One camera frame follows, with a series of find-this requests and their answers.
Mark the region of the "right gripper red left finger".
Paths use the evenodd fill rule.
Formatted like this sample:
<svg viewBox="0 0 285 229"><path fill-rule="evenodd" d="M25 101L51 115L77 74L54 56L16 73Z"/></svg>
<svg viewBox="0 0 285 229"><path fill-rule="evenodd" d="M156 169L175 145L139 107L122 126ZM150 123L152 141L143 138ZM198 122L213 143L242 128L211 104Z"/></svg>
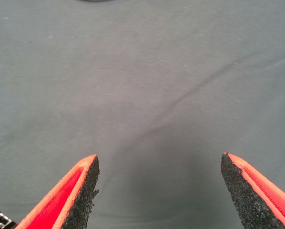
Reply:
<svg viewBox="0 0 285 229"><path fill-rule="evenodd" d="M80 160L18 224L18 229L85 229L99 170L96 155Z"/></svg>

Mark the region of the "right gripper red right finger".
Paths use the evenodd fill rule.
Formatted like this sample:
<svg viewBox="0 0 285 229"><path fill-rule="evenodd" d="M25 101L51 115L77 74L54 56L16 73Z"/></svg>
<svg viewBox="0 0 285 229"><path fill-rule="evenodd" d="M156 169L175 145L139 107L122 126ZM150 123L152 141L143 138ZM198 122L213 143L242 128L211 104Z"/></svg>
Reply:
<svg viewBox="0 0 285 229"><path fill-rule="evenodd" d="M285 229L285 192L242 158L223 153L221 174L245 229Z"/></svg>

